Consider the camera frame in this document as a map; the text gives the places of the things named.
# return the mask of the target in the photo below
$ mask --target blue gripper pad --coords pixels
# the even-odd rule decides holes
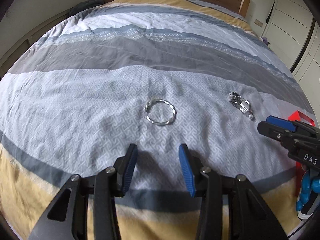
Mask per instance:
[[[123,189],[122,189],[123,194],[125,194],[129,190],[131,179],[133,176],[133,171],[137,163],[137,158],[138,158],[138,148],[136,145],[134,145],[127,169],[123,174]]]
[[[272,115],[267,117],[266,122],[271,123],[276,126],[279,126],[285,130],[289,130],[291,132],[296,131],[296,127],[292,124],[291,121],[287,121],[287,120],[284,120],[284,119],[281,119],[281,118],[278,118],[278,117],[275,117]]]
[[[194,197],[196,194],[194,176],[182,145],[179,146],[179,160],[187,190],[189,191],[191,197]]]

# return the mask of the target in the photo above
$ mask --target bed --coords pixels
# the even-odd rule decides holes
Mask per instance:
[[[298,225],[295,162],[257,124],[296,110],[315,116],[237,4],[112,0],[59,23],[20,57],[0,81],[0,210],[22,239],[71,174],[96,174],[130,143],[139,157],[116,199],[123,239],[194,238],[200,203],[185,188],[181,143],[222,175],[245,174],[286,233]],[[232,91],[251,102],[254,121],[228,102]],[[176,108],[172,125],[143,116],[155,97]],[[92,206],[88,221],[93,239]]]

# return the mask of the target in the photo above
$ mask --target screw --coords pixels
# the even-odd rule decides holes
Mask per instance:
[[[203,166],[201,168],[201,172],[203,172],[203,173],[209,173],[210,171],[211,171],[211,169],[209,167]]]
[[[106,173],[110,174],[110,173],[114,173],[116,171],[116,169],[112,166],[106,168]]]
[[[239,180],[239,181],[245,181],[246,179],[247,179],[247,177],[244,176],[243,174],[237,175],[237,180]]]
[[[80,179],[80,176],[78,174],[73,174],[70,179],[71,181],[77,181],[78,179]]]

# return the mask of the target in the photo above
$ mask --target white wardrobe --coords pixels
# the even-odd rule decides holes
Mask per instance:
[[[305,92],[320,124],[320,27],[316,23],[307,47],[297,68],[294,78]]]
[[[290,69],[307,39],[313,16],[303,0],[276,0],[263,36]]]

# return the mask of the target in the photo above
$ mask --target gray stripe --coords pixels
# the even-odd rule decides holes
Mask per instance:
[[[64,34],[62,36],[42,37],[34,45],[32,49],[39,49],[48,47],[50,45],[60,45],[64,43],[74,43],[76,41],[105,41],[111,40],[116,37],[126,37],[131,40],[137,40],[139,38],[146,37],[151,41],[177,41],[190,45],[201,45],[217,49],[223,53],[226,53],[232,57],[245,60],[254,64],[258,64],[270,71],[274,76],[281,78],[293,86],[296,90],[302,91],[293,77],[288,77],[285,73],[281,72],[272,64],[268,64],[261,60],[258,56],[252,56],[251,54],[242,51],[240,49],[232,48],[224,43],[212,40],[210,38],[200,36],[194,33],[178,33],[170,29],[144,29],[135,25],[126,25],[120,28],[98,28],[94,30],[85,30],[82,32]],[[15,73],[20,73],[21,68],[18,68]],[[25,72],[33,71],[30,68],[26,68]]]
[[[223,20],[214,18],[213,16],[197,13],[191,10],[187,9],[178,9],[178,8],[170,8],[170,7],[160,7],[160,6],[152,6],[152,5],[143,5],[143,6],[135,6],[135,5],[128,5],[128,6],[117,6],[113,8],[95,8],[92,11],[83,11],[80,14],[77,14],[76,17],[79,19],[84,19],[88,17],[97,17],[98,15],[109,15],[109,14],[115,14],[115,13],[146,13],[146,12],[152,12],[152,13],[171,13],[171,14],[177,14],[177,15],[183,15],[186,17],[191,17],[193,19],[199,19],[201,21],[205,21],[210,24],[214,24],[216,26],[219,26],[224,29],[232,30],[234,32],[240,33],[242,36],[245,36],[250,41],[253,41],[255,44],[257,44],[260,47],[267,48],[267,46],[257,39],[257,37],[250,35],[249,33],[245,32],[241,28],[237,28],[235,26],[232,26]]]
[[[28,171],[36,174],[56,187],[62,187],[65,181],[71,176],[70,173],[54,168],[34,157],[28,155],[17,147],[9,138],[0,130],[0,142],[4,148]]]
[[[154,42],[145,37],[138,40],[118,37],[109,41],[83,41],[39,49],[36,56],[24,54],[17,63],[10,73],[91,68],[112,70],[128,65],[204,73],[255,87],[259,92],[313,113],[302,90],[294,89],[264,67],[200,45]]]
[[[28,155],[11,142],[1,130],[0,142],[23,167],[56,187],[61,188],[71,176],[70,173],[54,168]],[[263,194],[289,181],[294,176],[295,168],[291,168],[252,184],[260,194]],[[199,210],[201,198],[191,198],[189,192],[131,189],[124,198],[116,198],[116,203],[136,209],[174,213]],[[226,198],[223,198],[223,204],[227,204]]]

